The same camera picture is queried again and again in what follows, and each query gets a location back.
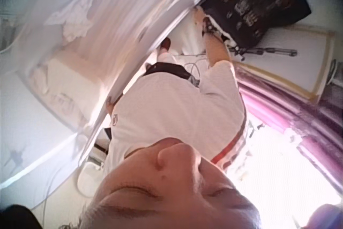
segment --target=red stripe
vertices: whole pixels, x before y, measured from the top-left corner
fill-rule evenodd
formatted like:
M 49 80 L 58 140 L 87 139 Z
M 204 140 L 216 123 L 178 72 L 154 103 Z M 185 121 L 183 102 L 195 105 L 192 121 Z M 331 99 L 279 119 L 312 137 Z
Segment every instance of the red stripe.
M 233 149 L 233 147 L 237 144 L 238 140 L 242 137 L 246 123 L 247 123 L 247 110 L 244 107 L 244 120 L 243 120 L 243 123 L 239 132 L 236 134 L 233 140 L 218 155 L 216 155 L 211 160 L 212 163 L 214 164 L 218 163 L 222 158 L 224 158 L 227 155 L 227 153 L 229 153 Z

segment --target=black strap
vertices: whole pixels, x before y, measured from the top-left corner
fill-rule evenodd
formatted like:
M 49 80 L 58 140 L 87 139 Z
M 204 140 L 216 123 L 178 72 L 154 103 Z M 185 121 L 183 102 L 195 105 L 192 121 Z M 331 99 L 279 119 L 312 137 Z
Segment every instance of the black strap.
M 156 72 L 170 73 L 182 79 L 188 80 L 195 87 L 199 86 L 199 80 L 196 80 L 195 77 L 187 72 L 187 70 L 182 65 L 157 62 L 146 71 L 144 76 L 151 75 Z

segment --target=curtain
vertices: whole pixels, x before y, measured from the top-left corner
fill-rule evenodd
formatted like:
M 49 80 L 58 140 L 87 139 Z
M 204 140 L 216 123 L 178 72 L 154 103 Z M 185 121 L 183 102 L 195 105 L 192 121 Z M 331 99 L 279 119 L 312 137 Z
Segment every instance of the curtain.
M 342 112 L 314 105 L 236 67 L 240 91 L 247 110 L 280 133 L 301 136 L 297 149 L 343 191 Z

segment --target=bright window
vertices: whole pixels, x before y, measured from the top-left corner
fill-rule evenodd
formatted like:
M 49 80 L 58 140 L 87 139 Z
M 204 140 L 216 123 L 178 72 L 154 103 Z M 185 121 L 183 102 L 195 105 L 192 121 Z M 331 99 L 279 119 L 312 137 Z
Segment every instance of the bright window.
M 341 203 L 335 189 L 289 137 L 264 126 L 250 140 L 251 156 L 235 183 L 259 209 L 263 228 L 296 229 L 294 221 L 306 226 L 321 205 Z

